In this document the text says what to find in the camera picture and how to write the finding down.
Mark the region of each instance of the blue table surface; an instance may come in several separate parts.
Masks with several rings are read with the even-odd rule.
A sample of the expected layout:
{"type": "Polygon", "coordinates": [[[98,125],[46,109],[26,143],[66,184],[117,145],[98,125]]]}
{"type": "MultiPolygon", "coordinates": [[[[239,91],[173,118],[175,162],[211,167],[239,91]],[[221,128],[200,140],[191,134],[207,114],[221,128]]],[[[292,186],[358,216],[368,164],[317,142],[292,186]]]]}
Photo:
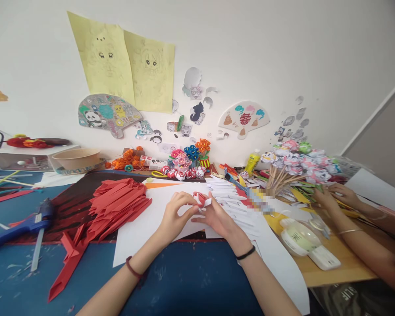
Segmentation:
{"type": "MultiPolygon", "coordinates": [[[[42,173],[18,181],[35,183],[42,173]]],[[[69,186],[45,188],[0,202],[0,223],[20,221],[45,198],[69,186]]],[[[0,247],[0,315],[75,315],[119,269],[112,268],[115,244],[91,244],[65,290],[47,303],[63,267],[61,244],[42,245],[39,268],[28,268],[33,245],[0,247]]],[[[171,243],[148,269],[120,315],[263,315],[246,275],[226,242],[171,243]]]]}

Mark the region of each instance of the panda drawing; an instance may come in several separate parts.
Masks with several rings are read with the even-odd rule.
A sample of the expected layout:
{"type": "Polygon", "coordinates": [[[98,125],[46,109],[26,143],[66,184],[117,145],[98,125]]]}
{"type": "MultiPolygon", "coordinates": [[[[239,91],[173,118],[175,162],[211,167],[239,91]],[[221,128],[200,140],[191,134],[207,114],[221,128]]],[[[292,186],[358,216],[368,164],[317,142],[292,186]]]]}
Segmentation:
{"type": "Polygon", "coordinates": [[[84,115],[88,121],[89,127],[102,127],[102,121],[98,112],[85,111],[84,115]]]}

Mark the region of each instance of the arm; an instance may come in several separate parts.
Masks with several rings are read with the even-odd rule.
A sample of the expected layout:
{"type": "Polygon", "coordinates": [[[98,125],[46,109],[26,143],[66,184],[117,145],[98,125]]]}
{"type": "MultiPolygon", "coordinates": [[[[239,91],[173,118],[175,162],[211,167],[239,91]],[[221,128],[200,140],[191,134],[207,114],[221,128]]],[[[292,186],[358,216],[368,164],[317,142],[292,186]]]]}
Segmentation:
{"type": "MultiPolygon", "coordinates": [[[[324,187],[323,191],[324,193],[321,193],[316,189],[315,198],[328,211],[338,232],[359,229],[341,212],[329,190],[324,187]]],[[[362,230],[344,233],[341,236],[366,266],[395,290],[395,255],[362,230]]]]}
{"type": "Polygon", "coordinates": [[[334,196],[337,200],[340,200],[342,203],[355,208],[369,220],[378,225],[381,229],[395,236],[395,216],[388,215],[371,205],[361,202],[353,190],[343,186],[342,184],[336,183],[330,186],[328,189],[332,196],[334,196]]]}
{"type": "MultiPolygon", "coordinates": [[[[186,222],[198,211],[192,206],[182,216],[177,212],[183,205],[194,205],[196,201],[185,192],[175,193],[165,208],[164,217],[157,231],[130,259],[133,271],[143,274],[155,257],[176,238],[186,222]]],[[[78,316],[116,316],[122,310],[139,279],[126,265],[85,304],[78,316]]]]}
{"type": "MultiPolygon", "coordinates": [[[[209,197],[212,198],[212,204],[206,207],[204,217],[192,218],[192,222],[211,226],[228,241],[236,256],[249,252],[252,244],[245,232],[224,211],[211,193],[209,197]]],[[[241,260],[240,264],[265,315],[301,315],[256,251],[241,260]]]]}

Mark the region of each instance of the table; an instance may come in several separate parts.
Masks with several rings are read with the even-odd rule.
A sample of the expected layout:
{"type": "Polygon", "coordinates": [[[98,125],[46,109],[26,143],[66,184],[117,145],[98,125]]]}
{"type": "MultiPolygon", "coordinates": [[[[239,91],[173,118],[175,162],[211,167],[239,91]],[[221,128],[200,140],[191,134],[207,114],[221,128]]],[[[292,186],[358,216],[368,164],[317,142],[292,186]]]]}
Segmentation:
{"type": "MultiPolygon", "coordinates": [[[[34,183],[40,177],[36,173],[23,179],[34,183]]],[[[1,202],[0,222],[24,219],[46,197],[54,198],[67,187],[45,188],[42,194],[34,192],[1,202]]],[[[320,214],[333,229],[327,216],[320,214]]],[[[386,234],[372,233],[395,251],[395,242],[386,234]]],[[[342,267],[322,271],[308,257],[295,258],[308,287],[376,277],[336,235],[325,246],[338,257],[342,267]]],[[[72,306],[75,314],[119,269],[112,268],[114,248],[115,244],[91,244],[66,289],[47,304],[48,291],[63,267],[64,248],[43,245],[39,269],[29,275],[29,269],[24,269],[32,258],[34,245],[0,247],[0,315],[66,315],[72,306]]],[[[188,315],[210,315],[209,310],[213,315],[263,315],[226,242],[172,243],[148,271],[146,282],[135,289],[121,315],[157,315],[166,310],[188,315]]]]}

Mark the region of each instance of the silver bangle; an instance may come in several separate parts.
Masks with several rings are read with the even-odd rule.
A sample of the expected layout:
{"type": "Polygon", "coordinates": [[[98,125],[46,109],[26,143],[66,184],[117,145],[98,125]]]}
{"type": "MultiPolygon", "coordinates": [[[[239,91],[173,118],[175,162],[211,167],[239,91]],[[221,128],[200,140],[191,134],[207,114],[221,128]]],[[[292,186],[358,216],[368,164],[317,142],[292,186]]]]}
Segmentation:
{"type": "Polygon", "coordinates": [[[345,234],[345,233],[351,233],[353,231],[362,231],[362,229],[361,228],[357,228],[355,230],[344,230],[344,231],[339,232],[338,235],[342,235],[342,234],[345,234]]]}
{"type": "Polygon", "coordinates": [[[388,215],[386,214],[386,213],[383,213],[383,215],[382,216],[379,216],[379,217],[376,217],[376,218],[371,218],[371,217],[368,217],[368,216],[366,216],[368,219],[371,219],[371,220],[379,220],[379,219],[384,219],[384,218],[386,218],[388,215]]]}

